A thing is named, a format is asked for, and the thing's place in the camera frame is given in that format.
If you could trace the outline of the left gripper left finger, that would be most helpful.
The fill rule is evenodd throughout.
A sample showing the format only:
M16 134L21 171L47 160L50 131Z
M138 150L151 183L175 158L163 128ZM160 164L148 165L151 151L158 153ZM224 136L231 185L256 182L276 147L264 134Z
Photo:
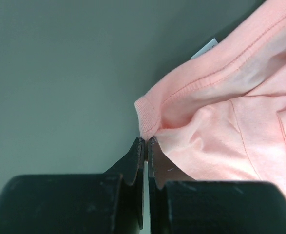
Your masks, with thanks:
M137 234L145 142L101 174L19 175L0 194L0 234Z

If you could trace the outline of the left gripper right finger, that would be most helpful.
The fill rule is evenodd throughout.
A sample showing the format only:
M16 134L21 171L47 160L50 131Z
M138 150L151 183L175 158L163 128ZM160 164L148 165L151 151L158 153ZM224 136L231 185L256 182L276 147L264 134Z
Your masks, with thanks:
M286 234L286 199L261 181L199 181L147 143L153 234Z

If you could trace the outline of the salmon pink t shirt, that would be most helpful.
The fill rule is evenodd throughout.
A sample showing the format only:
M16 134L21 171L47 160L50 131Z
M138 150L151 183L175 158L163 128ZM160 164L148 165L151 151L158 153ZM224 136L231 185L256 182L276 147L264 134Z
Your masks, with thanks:
M141 136L196 180L261 180L286 196L286 0L135 102Z

